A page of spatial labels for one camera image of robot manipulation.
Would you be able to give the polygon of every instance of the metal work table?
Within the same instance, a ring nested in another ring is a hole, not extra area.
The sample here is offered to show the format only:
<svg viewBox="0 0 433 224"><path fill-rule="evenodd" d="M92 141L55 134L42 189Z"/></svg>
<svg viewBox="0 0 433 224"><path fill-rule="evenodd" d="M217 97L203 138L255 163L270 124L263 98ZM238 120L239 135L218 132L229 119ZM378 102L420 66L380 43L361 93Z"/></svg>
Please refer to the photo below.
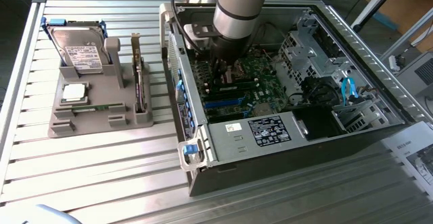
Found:
<svg viewBox="0 0 433 224"><path fill-rule="evenodd" d="M380 143L349 158L190 198L159 54L158 8L169 0L35 1L0 115L0 215L46 204L91 224L432 222L432 202ZM47 137L60 59L39 29L42 16L102 18L124 62L130 35L142 34L151 128Z"/></svg>

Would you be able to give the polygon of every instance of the circuit board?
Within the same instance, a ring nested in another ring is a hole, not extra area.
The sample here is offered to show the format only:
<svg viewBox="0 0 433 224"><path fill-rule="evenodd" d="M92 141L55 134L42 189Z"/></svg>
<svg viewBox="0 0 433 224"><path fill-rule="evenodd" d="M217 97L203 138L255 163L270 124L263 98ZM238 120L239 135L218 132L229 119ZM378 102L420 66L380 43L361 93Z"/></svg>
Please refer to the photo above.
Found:
<svg viewBox="0 0 433 224"><path fill-rule="evenodd" d="M235 62L234 83L213 93L209 88L209 61L193 61L191 68L210 123L278 113L288 103L285 88L273 68L273 61L262 50L253 49Z"/></svg>

